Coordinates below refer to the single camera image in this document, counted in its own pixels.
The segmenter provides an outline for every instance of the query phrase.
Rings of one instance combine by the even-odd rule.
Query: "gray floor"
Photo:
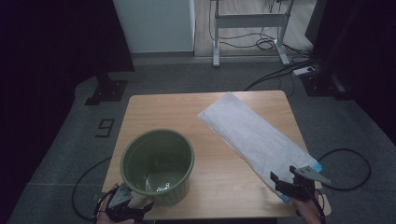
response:
[[[86,106],[97,85],[90,78],[76,88],[76,100],[48,154],[27,184],[9,223],[88,223],[71,206],[71,193],[78,178],[100,160],[111,156],[129,98],[134,94],[241,91],[252,81],[283,66],[277,59],[224,59],[215,69],[208,59],[136,59],[135,73],[110,74],[127,79],[120,102]],[[396,148],[354,101],[332,97],[308,97],[301,80],[285,76],[262,83],[252,91],[281,89],[303,134],[310,153],[318,158],[339,147],[359,151],[372,165],[372,177],[363,187],[327,194],[332,213],[328,223],[396,223]],[[108,138],[98,129],[102,119],[114,119]],[[339,187],[358,183],[367,168],[356,156],[339,153],[323,161],[323,174]],[[76,205],[90,216],[105,180],[109,162],[95,168],[80,183]],[[298,217],[278,223],[302,223]]]

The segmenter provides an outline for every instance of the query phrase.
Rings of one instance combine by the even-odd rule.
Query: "table top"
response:
[[[183,133],[191,142],[195,164],[186,198],[173,206],[154,205],[145,219],[292,217],[295,209],[283,203],[233,149],[197,116],[225,92],[132,96],[109,165],[103,192],[122,183],[120,158],[128,144],[152,129]],[[233,94],[306,150],[283,91]],[[331,208],[325,197],[325,214]]]

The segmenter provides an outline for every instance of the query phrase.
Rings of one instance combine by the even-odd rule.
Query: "electrical cord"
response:
[[[295,49],[292,48],[291,46],[283,43],[283,46],[286,48],[288,52],[294,52],[297,54],[305,55],[305,56],[312,56],[312,50],[307,50],[307,49]]]
[[[260,13],[263,13],[264,10],[269,6],[268,1],[269,0],[265,0],[264,3],[262,4],[262,9],[260,9]]]
[[[270,13],[272,13],[272,9],[273,9],[273,7],[274,7],[274,3],[275,3],[275,0],[273,0],[273,4],[272,4],[271,7],[270,7]]]
[[[277,13],[280,12],[280,7],[282,6],[282,0],[277,1],[279,3],[279,9],[277,10]]]
[[[233,0],[233,9],[236,11],[236,13],[238,13],[238,14],[239,14],[239,11],[238,11],[238,9],[236,9],[236,7],[235,7],[235,0]]]
[[[296,58],[305,58],[305,59],[308,59],[308,60],[310,59],[309,56],[299,55],[299,56],[293,56],[293,57],[291,57],[291,61],[292,61],[293,63],[297,63],[297,62],[294,61],[294,59],[296,59]]]
[[[289,67],[282,68],[282,69],[280,69],[278,71],[275,71],[273,73],[270,73],[270,74],[268,74],[268,75],[266,75],[264,77],[261,77],[261,78],[257,79],[256,81],[252,82],[250,85],[248,85],[244,89],[244,91],[248,91],[248,90],[250,90],[250,88],[252,88],[252,87],[256,86],[257,84],[259,84],[261,82],[264,82],[265,80],[268,80],[270,78],[277,77],[277,76],[281,76],[281,77],[285,76],[285,75],[291,73],[293,70],[301,68],[301,67],[304,67],[307,64],[314,63],[315,61],[316,61],[316,59],[310,59],[310,60],[307,60],[307,61],[304,61],[304,62],[301,62],[301,63],[296,63],[296,64],[294,64],[292,66],[289,66]],[[284,74],[280,74],[280,75],[275,76],[276,74],[279,74],[279,73],[287,71],[287,70],[289,70],[289,71],[284,73]]]
[[[326,224],[326,216],[324,215],[323,209],[318,200],[315,198],[315,195],[313,195],[311,192],[309,192],[309,189],[300,181],[298,181],[297,179],[295,179],[295,181],[301,186],[303,187],[303,190],[305,191],[305,193],[309,196],[309,198],[311,199],[311,201],[314,203],[315,207],[318,209],[319,211],[319,215],[320,215],[320,223],[321,224]]]
[[[291,97],[294,94],[294,80],[293,80],[293,77],[291,76],[291,74],[289,75],[289,77],[290,77],[290,80],[291,80],[292,89],[291,89],[291,93],[287,94],[286,97]]]
[[[99,212],[106,212],[106,211],[101,211],[101,210],[99,210],[100,207],[101,207],[101,205],[102,205],[102,202],[105,200],[105,198],[106,198],[108,195],[111,195],[111,194],[116,193],[117,190],[118,190],[118,188],[111,189],[108,193],[106,193],[106,194],[100,199],[99,203],[96,204],[95,210],[93,211],[93,214],[92,214],[92,221],[93,221],[93,223],[96,223],[96,221],[97,221],[97,219],[98,219],[98,214],[99,214]]]
[[[323,207],[322,207],[321,209],[324,211],[324,206],[325,206],[324,196],[323,196],[323,194],[322,194],[318,189],[315,189],[315,191],[318,193],[318,195],[319,195],[320,198],[322,199]]]
[[[212,22],[212,19],[211,19],[212,18],[211,17],[212,13],[211,12],[212,12],[212,2],[210,2],[210,4],[209,4],[209,34],[210,34],[210,38],[212,40],[215,40],[215,38],[213,38],[213,35],[212,35],[212,30],[210,29],[210,22]],[[239,36],[233,36],[233,37],[222,37],[222,36],[219,35],[219,39],[237,39],[237,38],[241,38],[241,37],[245,37],[245,36],[249,36],[249,35],[260,35],[260,34],[252,33],[252,34],[239,35]],[[220,43],[221,44],[230,45],[230,46],[235,47],[235,48],[253,48],[253,47],[256,47],[255,45],[254,46],[250,46],[250,47],[238,47],[238,46],[234,46],[234,45],[231,45],[229,43],[221,42],[221,41],[220,41]]]
[[[357,184],[357,185],[355,185],[353,187],[350,187],[350,188],[337,188],[337,187],[326,185],[326,184],[322,184],[322,185],[327,187],[327,188],[329,188],[329,189],[334,189],[334,190],[339,190],[339,191],[351,191],[351,190],[360,188],[361,186],[363,186],[370,179],[371,173],[372,173],[372,168],[371,168],[370,162],[368,162],[367,159],[365,159],[359,152],[354,151],[354,150],[349,149],[349,148],[337,148],[337,149],[329,151],[328,153],[326,153],[323,156],[321,156],[318,159],[318,161],[323,161],[329,155],[333,154],[334,152],[339,152],[339,151],[348,151],[348,152],[354,153],[354,154],[358,155],[359,157],[361,157],[361,159],[367,164],[367,168],[368,168],[367,176],[364,177],[364,179],[359,184]]]
[[[111,159],[111,156],[105,158],[105,159],[102,160],[102,161],[99,161],[98,163],[96,163],[93,167],[91,167],[89,170],[87,170],[87,171],[78,179],[78,181],[76,182],[75,186],[73,187],[73,192],[72,192],[72,207],[73,207],[73,210],[75,211],[75,213],[76,213],[79,217],[81,217],[82,219],[85,219],[85,220],[87,220],[87,221],[92,221],[92,218],[91,218],[91,217],[85,217],[85,216],[82,215],[82,214],[77,210],[77,208],[76,208],[76,204],[75,204],[74,198],[75,198],[77,186],[78,186],[79,182],[81,181],[81,179],[84,178],[84,176],[87,175],[91,170],[93,170],[93,169],[96,168],[98,165],[100,165],[100,164],[102,164],[103,162],[108,161],[108,160],[110,160],[110,159]]]

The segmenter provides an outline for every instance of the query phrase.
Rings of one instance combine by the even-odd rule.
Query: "metal frame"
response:
[[[283,38],[285,37],[286,28],[288,27],[291,8],[294,0],[290,0],[288,9],[284,14],[266,13],[266,14],[250,14],[250,15],[220,15],[219,0],[216,1],[215,11],[215,40],[213,44],[213,66],[220,66],[219,58],[219,29],[222,28],[248,28],[248,27],[280,27],[278,39],[274,40],[277,53],[284,65],[289,65],[290,61],[285,53]]]

